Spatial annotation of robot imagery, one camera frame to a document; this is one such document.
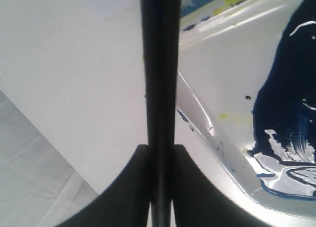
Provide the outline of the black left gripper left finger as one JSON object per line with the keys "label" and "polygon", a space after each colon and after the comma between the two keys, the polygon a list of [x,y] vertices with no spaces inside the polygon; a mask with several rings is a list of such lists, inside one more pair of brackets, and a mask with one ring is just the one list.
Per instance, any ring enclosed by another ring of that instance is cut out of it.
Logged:
{"label": "black left gripper left finger", "polygon": [[145,227],[151,199],[150,160],[139,145],[111,185],[60,227]]}

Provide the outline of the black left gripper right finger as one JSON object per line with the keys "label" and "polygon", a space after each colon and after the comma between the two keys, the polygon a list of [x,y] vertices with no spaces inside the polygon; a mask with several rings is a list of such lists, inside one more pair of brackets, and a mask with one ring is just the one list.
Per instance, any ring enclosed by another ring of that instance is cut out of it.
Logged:
{"label": "black left gripper right finger", "polygon": [[200,171],[183,145],[173,155],[173,208],[178,227],[265,227],[238,207]]}

